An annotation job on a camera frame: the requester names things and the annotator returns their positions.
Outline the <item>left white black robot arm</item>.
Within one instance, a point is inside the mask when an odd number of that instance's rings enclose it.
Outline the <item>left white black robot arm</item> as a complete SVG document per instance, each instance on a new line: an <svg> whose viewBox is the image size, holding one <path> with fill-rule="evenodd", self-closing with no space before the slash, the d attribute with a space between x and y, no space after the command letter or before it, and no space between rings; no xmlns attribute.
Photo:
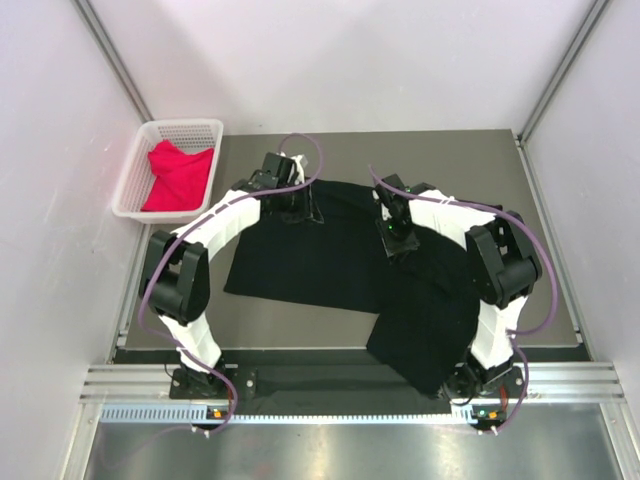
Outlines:
<svg viewBox="0 0 640 480"><path fill-rule="evenodd" d="M206 310L213 258L244 230L276 215L289 223L320 220L307 159L267 153L262 167L231 186L222 199L189 224L149 239L139 296L168 329L179 354L173 374L178 387L215 398L231 389L222 351L211 333Z"/></svg>

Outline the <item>black t-shirt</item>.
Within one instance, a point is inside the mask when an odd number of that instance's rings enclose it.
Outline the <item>black t-shirt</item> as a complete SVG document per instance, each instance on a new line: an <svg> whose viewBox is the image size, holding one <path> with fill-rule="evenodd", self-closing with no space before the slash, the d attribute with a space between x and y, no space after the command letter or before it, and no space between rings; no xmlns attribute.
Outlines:
<svg viewBox="0 0 640 480"><path fill-rule="evenodd" d="M225 292L373 313L367 351L420 393L436 394L478 327L466 251L417 227L418 249L390 260L369 187L317 180L312 193L322 222L270 215L246 229Z"/></svg>

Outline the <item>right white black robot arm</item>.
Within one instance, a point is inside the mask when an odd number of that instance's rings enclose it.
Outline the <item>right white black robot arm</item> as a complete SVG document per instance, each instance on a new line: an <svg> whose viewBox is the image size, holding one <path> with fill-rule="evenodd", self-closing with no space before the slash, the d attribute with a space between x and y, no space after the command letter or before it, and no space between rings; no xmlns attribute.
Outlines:
<svg viewBox="0 0 640 480"><path fill-rule="evenodd" d="M418 227L464 249L479 317L463 370L474 393L492 394L512 368L511 341L522 333L517 325L528 297L542 273L552 270L540 241L515 212L459 200L426 183L408 187L396 174L375 177L373 197L381 208L376 226L390 260L418 249Z"/></svg>

